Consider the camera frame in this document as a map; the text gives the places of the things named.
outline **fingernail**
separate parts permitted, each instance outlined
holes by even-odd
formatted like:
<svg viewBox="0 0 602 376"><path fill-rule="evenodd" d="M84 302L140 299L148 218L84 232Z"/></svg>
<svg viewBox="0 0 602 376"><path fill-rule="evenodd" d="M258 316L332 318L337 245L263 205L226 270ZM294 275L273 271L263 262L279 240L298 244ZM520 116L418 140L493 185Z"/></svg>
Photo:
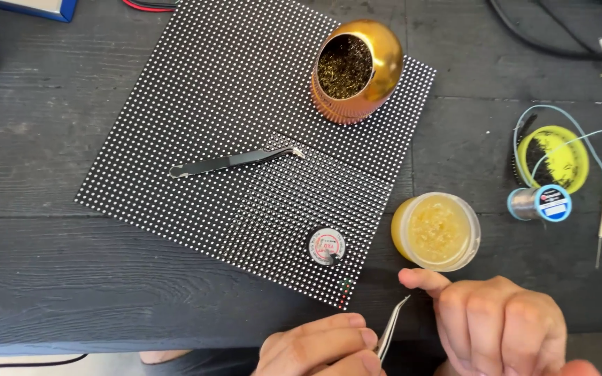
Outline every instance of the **fingernail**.
<svg viewBox="0 0 602 376"><path fill-rule="evenodd" d="M374 348L378 343L378 336L374 331L368 328L359 329L361 331L361 338L364 339L364 344L367 348Z"/></svg>
<svg viewBox="0 0 602 376"><path fill-rule="evenodd" d="M366 326L366 320L360 314L350 317L349 322L352 328L363 328Z"/></svg>
<svg viewBox="0 0 602 376"><path fill-rule="evenodd" d="M467 361L465 359L459 359L459 363L462 364L462 367L466 370L466 371L470 371L471 369L473 369L473 366L470 364L470 361Z"/></svg>
<svg viewBox="0 0 602 376"><path fill-rule="evenodd" d="M361 354L361 361L364 363L364 368L368 370L370 375L380 374L380 359L373 352L363 352Z"/></svg>
<svg viewBox="0 0 602 376"><path fill-rule="evenodd" d="M519 373L510 366L506 366L505 376L519 376Z"/></svg>

